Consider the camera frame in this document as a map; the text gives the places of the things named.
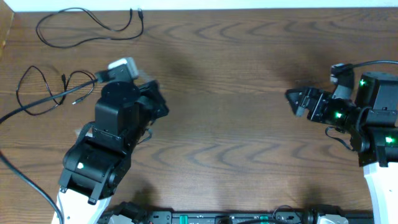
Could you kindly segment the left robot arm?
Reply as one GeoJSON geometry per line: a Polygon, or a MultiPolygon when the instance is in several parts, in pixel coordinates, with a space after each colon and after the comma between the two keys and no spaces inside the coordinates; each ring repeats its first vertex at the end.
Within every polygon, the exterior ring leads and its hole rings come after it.
{"type": "Polygon", "coordinates": [[[95,119],[63,158],[52,223],[96,223],[131,167],[134,148],[169,109],[155,80],[111,82],[95,104],[95,119]]]}

